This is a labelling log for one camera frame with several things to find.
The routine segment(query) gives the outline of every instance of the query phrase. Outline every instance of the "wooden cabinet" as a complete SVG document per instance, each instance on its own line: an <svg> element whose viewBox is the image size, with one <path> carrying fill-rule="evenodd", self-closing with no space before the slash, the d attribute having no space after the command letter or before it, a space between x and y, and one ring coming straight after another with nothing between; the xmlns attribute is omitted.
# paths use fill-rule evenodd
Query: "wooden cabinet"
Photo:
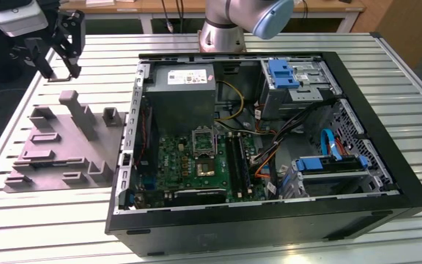
<svg viewBox="0 0 422 264"><path fill-rule="evenodd" d="M406 64L414 68L422 59L422 0L361 0L352 32L377 31Z"/></svg>

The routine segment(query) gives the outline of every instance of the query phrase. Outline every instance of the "yellow wire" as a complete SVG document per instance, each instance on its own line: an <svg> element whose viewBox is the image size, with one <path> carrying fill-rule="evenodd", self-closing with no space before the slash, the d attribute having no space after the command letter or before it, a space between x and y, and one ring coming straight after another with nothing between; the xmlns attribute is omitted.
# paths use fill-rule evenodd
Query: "yellow wire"
<svg viewBox="0 0 422 264"><path fill-rule="evenodd" d="M216 119L214 119L216 121L222 121L222 120L233 119L233 118L234 118L236 116L238 116L238 114L242 112L242 110L244 110L244 95L241 94L241 92L238 91L238 89L237 89L230 83L228 83L226 81L216 81L216 82L217 82L217 83L224 83L224 84L226 84L230 88L233 88L234 91L236 91L236 93L238 94L238 96L240 96L240 98L241 98L241 107L240 107L237 113L233 114L233 115L229 116L229 117L222 117L222 118L216 118Z"/></svg>

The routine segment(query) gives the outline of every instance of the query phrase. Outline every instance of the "blue plastic clip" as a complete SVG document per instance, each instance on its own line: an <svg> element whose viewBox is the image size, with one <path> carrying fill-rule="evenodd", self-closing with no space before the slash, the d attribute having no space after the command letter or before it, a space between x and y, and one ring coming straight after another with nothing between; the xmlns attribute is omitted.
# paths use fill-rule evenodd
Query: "blue plastic clip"
<svg viewBox="0 0 422 264"><path fill-rule="evenodd" d="M268 71L274 80L274 87L277 89L298 88L300 82L294 79L293 67L284 59L270 59L268 61Z"/></svg>
<svg viewBox="0 0 422 264"><path fill-rule="evenodd" d="M364 155L361 155L361 156L358 157L358 159L360 159L360 162L361 162L361 165L362 165L364 169L366 169L368 166L369 166L368 158L366 158Z"/></svg>
<svg viewBox="0 0 422 264"><path fill-rule="evenodd" d="M300 158L296 161L297 170L301 172L304 170L324 169L322 162L320 158Z"/></svg>
<svg viewBox="0 0 422 264"><path fill-rule="evenodd" d="M326 139L325 138L329 138L332 155L334 155L337 161L341 161L342 157L341 157L341 155L338 153L337 144L336 144L336 137L333 136L332 130L328 129L328 128L322 129L322 135L321 135L322 155L328 155L329 154L329 152L326 150Z"/></svg>

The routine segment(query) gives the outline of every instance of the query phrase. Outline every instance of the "power supply label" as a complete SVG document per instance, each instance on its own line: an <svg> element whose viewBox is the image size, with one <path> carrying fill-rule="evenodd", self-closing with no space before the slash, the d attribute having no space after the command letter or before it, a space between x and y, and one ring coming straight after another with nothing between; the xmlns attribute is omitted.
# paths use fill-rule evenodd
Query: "power supply label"
<svg viewBox="0 0 422 264"><path fill-rule="evenodd" d="M208 83L206 70L172 70L167 84L205 84Z"/></svg>

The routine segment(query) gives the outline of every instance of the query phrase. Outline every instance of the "green circuit board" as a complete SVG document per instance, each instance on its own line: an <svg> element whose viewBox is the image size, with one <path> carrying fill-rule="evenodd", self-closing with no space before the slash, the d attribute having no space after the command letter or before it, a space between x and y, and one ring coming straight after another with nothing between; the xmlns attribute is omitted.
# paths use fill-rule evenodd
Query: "green circuit board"
<svg viewBox="0 0 422 264"><path fill-rule="evenodd" d="M254 185L252 193L242 197L236 197L236 194L232 192L226 138L226 135L216 137L214 157L194 158L192 136L163 137L159 145L157 190L225 189L228 192L228 202L262 200L265 198L262 184ZM200 138L197 141L201 145L205 145L209 140ZM250 158L256 154L252 136L242 136L242 143L245 155Z"/></svg>

